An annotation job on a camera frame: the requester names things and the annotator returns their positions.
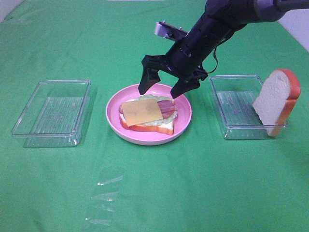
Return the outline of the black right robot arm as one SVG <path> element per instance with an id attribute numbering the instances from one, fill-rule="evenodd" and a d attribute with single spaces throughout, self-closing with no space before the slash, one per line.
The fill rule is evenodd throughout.
<path id="1" fill-rule="evenodd" d="M 274 22 L 289 10 L 307 9 L 307 0 L 208 0 L 205 11 L 189 32 L 164 21 L 157 22 L 155 34 L 174 41 L 164 55 L 146 55 L 138 87 L 141 95 L 160 82 L 158 72 L 178 78 L 171 90 L 176 98 L 200 87 L 208 77 L 202 62 L 233 34 L 249 23 Z"/>

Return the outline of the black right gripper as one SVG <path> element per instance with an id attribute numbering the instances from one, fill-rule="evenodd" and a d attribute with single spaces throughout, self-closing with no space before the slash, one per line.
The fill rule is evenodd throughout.
<path id="1" fill-rule="evenodd" d="M 208 76 L 202 67 L 202 62 L 207 56 L 207 40 L 178 40 L 164 55 L 146 55 L 142 60 L 143 72 L 138 87 L 139 94 L 144 95 L 149 88 L 161 81 L 159 71 L 179 78 L 170 91 L 174 99 L 199 88 L 199 79 L 204 80 Z"/>

